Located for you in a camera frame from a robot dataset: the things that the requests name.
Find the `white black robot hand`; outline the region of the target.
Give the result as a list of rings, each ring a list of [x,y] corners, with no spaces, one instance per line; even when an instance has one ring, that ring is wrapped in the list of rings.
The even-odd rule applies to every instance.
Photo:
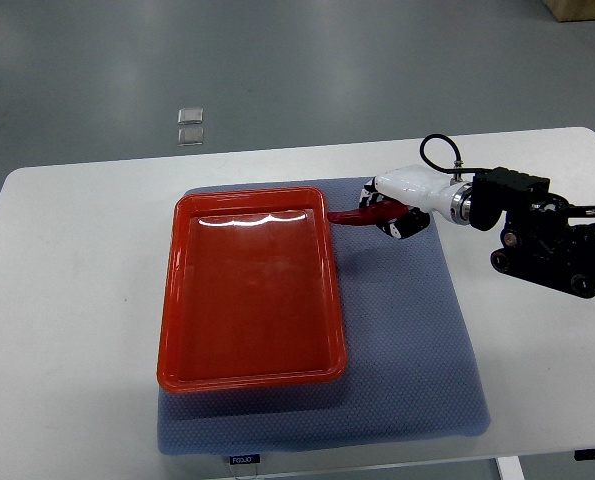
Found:
[[[420,165],[402,167],[374,177],[361,191],[359,210],[395,239],[411,237],[439,213],[457,224],[470,223],[472,184],[458,174],[444,174]]]

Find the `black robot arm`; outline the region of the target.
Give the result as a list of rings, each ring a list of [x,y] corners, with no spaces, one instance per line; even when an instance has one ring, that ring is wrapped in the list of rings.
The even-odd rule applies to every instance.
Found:
[[[505,218],[499,273],[580,298],[595,297],[595,206],[573,205],[550,180],[504,167],[475,169],[469,222],[481,231]]]

